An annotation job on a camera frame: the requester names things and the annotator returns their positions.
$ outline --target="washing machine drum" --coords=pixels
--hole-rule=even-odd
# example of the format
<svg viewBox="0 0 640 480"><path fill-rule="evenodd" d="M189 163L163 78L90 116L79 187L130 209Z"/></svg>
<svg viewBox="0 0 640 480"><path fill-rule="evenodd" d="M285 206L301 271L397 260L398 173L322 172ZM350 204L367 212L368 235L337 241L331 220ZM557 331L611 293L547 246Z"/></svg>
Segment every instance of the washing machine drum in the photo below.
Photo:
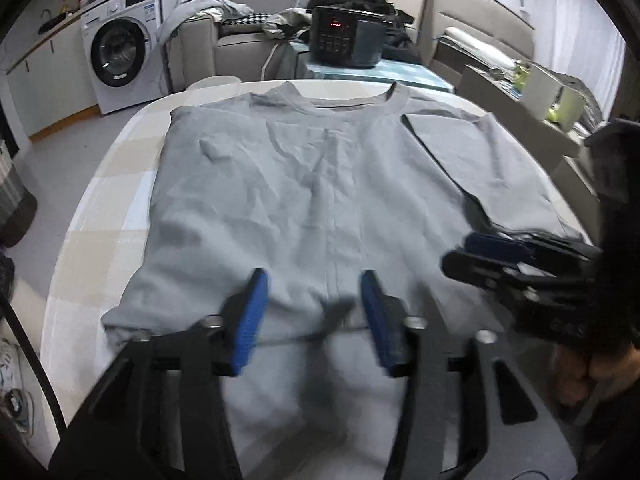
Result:
<svg viewBox="0 0 640 480"><path fill-rule="evenodd" d="M136 22L118 19L105 23L91 45L95 75L116 88L131 83L145 62L147 41Z"/></svg>

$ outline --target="pillow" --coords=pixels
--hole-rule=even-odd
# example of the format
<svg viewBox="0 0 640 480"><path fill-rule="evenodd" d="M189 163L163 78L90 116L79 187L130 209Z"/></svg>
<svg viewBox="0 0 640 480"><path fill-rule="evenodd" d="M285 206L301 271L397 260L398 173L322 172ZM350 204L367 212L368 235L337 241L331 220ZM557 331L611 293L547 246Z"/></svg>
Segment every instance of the pillow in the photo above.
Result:
<svg viewBox="0 0 640 480"><path fill-rule="evenodd" d="M270 14L254 12L237 20L223 20L220 22L222 36L231 34L247 34L249 32L262 32L262 24L267 21Z"/></svg>
<svg viewBox="0 0 640 480"><path fill-rule="evenodd" d="M447 27L444 31L446 36L459 41L468 49L476 54L480 59L486 60L489 64L493 64L501 69L512 72L516 68L516 63L502 51L493 45L485 43L474 38L471 34L467 34L464 30L457 27Z"/></svg>

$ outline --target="black microwave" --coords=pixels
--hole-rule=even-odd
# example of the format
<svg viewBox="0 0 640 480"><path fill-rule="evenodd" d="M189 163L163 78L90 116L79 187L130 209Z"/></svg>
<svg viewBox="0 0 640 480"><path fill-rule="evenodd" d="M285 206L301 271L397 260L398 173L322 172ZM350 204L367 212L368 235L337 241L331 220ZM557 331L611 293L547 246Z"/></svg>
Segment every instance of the black microwave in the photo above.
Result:
<svg viewBox="0 0 640 480"><path fill-rule="evenodd" d="M373 68L382 59L385 36L382 14L319 6L313 13L309 50L323 64Z"/></svg>

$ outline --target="floor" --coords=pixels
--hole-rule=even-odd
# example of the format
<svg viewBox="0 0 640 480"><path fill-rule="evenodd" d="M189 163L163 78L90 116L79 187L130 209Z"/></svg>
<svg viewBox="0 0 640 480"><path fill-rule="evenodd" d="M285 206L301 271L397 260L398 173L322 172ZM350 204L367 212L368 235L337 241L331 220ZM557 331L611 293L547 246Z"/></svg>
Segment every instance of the floor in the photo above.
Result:
<svg viewBox="0 0 640 480"><path fill-rule="evenodd" d="M14 260L16 268L12 303L37 351L49 285L66 229L100 161L140 108L141 105L72 124L34 143L30 152L16 158L15 167L25 187L38 200L38 210L27 234L5 254ZM0 335L11 339L5 326ZM28 446L41 462L48 463L53 444L44 430L42 395L24 359L21 368L35 412L34 435Z"/></svg>

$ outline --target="bed headboard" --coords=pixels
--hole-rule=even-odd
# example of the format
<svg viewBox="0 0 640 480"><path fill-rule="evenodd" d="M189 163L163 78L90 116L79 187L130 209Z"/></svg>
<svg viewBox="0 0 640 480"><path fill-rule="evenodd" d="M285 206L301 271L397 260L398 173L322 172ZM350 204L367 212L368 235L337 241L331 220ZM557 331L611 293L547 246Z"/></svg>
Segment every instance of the bed headboard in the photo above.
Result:
<svg viewBox="0 0 640 480"><path fill-rule="evenodd" d="M534 28L495 0L424 0L418 47L425 65L447 27L460 28L513 59L533 58Z"/></svg>

